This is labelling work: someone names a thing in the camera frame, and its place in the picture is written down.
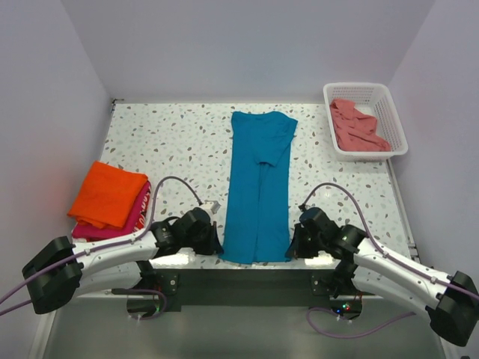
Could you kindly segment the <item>blue t shirt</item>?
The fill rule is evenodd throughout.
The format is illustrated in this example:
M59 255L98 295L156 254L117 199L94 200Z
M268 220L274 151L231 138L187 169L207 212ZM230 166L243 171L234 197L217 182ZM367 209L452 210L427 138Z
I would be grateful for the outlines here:
M296 120L272 111L231 117L233 146L221 258L252 264L287 261L288 183Z

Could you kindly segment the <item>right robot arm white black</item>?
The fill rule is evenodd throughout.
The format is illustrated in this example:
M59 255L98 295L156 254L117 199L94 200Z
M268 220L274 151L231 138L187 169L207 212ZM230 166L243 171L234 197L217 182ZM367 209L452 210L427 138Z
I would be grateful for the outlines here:
M407 259L358 227L338 226L317 207L299 209L287 257L311 259L325 252L338 261L314 286L324 286L333 297L353 291L395 301L424 316L443 340L460 347L468 344L478 322L478 289L470 276Z

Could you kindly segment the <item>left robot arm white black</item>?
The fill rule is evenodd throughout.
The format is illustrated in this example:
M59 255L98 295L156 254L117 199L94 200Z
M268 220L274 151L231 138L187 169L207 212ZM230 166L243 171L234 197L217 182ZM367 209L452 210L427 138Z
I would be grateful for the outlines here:
M180 218L150 222L142 231L101 243L72 243L66 236L50 241L22 269L36 314L50 313L73 298L104 289L147 293L155 284L150 261L190 248L200 255L223 252L213 202Z

